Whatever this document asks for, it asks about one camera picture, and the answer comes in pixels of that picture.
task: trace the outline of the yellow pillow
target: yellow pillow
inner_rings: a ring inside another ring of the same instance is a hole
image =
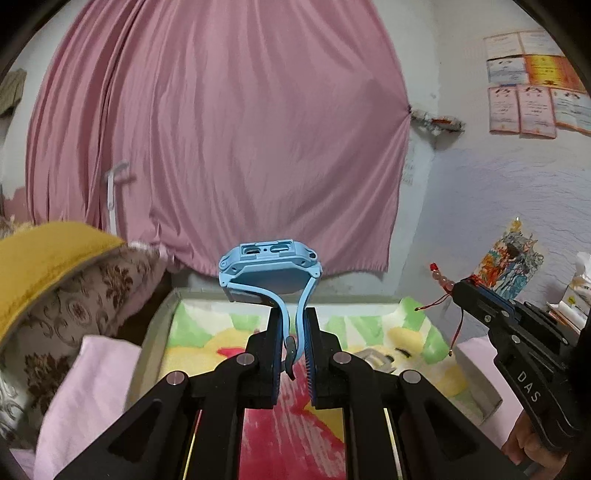
[[[0,340],[43,293],[121,244],[77,222],[45,223],[1,240]]]

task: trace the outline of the hand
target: hand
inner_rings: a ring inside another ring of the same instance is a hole
[[[542,465],[531,480],[552,480],[562,470],[568,453],[553,453],[544,448],[525,411],[521,412],[509,438],[501,448],[510,460],[519,465],[525,457]]]

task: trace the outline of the paper poster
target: paper poster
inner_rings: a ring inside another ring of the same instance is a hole
[[[576,90],[585,89],[570,62],[564,57],[526,55],[525,65],[532,85]]]
[[[564,53],[546,30],[519,32],[519,38],[526,55],[557,55],[564,57]]]
[[[523,57],[489,60],[488,81],[499,85],[516,85],[517,83],[529,83],[525,60]]]
[[[521,133],[556,138],[556,123],[550,89],[537,85],[518,85]]]
[[[591,98],[585,93],[551,89],[556,124],[591,134]]]
[[[491,132],[519,133],[519,106],[516,87],[491,87],[488,89],[491,112]]]
[[[407,156],[404,159],[404,167],[402,168],[402,182],[407,185],[412,185],[414,180],[414,146],[415,140],[411,134],[408,139]]]
[[[488,60],[521,55],[523,53],[517,33],[486,37],[484,43],[486,47],[486,58]]]
[[[544,262],[544,251],[534,235],[524,230],[519,217],[484,256],[474,272],[506,300],[514,299]]]

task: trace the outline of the pink curtain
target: pink curtain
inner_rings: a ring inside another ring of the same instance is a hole
[[[201,273],[293,238],[328,274],[384,271],[410,116],[371,0],[91,1],[31,120],[35,221],[106,224]]]

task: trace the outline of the wall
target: wall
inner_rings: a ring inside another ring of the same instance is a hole
[[[87,1],[70,0],[35,34],[11,67],[11,70],[26,70],[27,79],[21,103],[9,125],[6,119],[0,125],[0,182],[7,199],[13,199],[17,189],[25,184],[27,131],[43,76],[62,37]],[[17,198],[24,201],[21,192],[17,193]]]
[[[402,65],[408,99],[412,106],[437,113],[439,102],[439,60],[437,27],[431,0],[374,0],[378,14],[390,34]],[[349,273],[325,278],[317,291],[326,294],[394,295],[402,268],[413,242],[434,156],[432,139],[411,128],[407,162],[413,165],[412,185],[400,187],[398,216],[390,244],[389,269],[383,275]],[[217,280],[183,272],[176,286],[211,290]]]
[[[537,305],[557,301],[574,273],[577,251],[591,249],[591,138],[560,129],[544,140],[488,131],[488,78],[483,37],[537,24],[511,0],[434,0],[439,29],[439,111],[467,123],[456,140],[441,137],[423,212],[405,264],[399,295],[430,302],[441,295],[427,266],[463,278],[518,215],[548,250],[543,269],[520,294]],[[429,311],[450,337],[459,321],[452,306]],[[462,338],[485,332],[466,322]]]

